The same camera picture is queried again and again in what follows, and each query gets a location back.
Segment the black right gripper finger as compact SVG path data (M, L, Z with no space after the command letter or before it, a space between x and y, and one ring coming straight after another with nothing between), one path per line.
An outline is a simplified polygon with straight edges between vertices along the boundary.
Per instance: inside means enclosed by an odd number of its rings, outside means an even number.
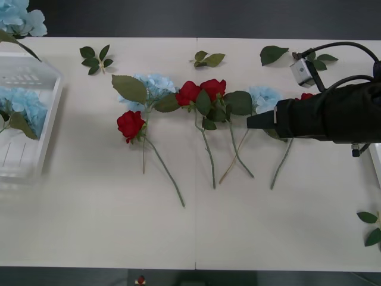
M250 116L246 119L247 123L274 123L274 110Z
M261 120L261 119L247 119L246 125L248 129L275 129L276 124L268 121L268 120Z

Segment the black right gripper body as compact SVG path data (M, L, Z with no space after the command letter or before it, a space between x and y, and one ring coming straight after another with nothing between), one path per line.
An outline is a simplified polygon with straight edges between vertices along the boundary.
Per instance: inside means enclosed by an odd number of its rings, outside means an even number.
M327 138L323 115L316 112L321 94L300 99L281 100L276 104L275 131L280 138Z

